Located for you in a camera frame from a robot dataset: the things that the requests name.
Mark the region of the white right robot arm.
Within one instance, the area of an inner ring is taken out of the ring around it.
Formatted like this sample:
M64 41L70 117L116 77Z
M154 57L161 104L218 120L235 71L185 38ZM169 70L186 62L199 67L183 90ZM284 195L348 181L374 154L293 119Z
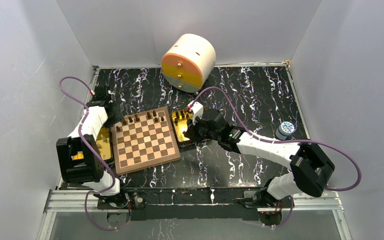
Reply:
M335 170L335 165L317 144L283 143L263 136L254 137L243 127L229 124L217 109L188 119L183 134L195 143L213 140L226 151L263 158L290 170L268 180L254 195L245 195L243 203L275 207L283 198L294 194L321 197Z

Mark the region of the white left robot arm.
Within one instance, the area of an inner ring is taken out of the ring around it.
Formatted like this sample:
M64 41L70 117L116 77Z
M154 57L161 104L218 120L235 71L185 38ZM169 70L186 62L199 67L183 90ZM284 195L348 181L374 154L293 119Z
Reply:
M66 183L81 184L101 196L110 196L115 207L124 208L129 203L129 194L121 189L120 180L102 159L97 143L101 128L114 116L111 92L107 86L101 86L90 93L92 99L87 104L68 96L82 104L84 111L76 128L56 142L61 176Z

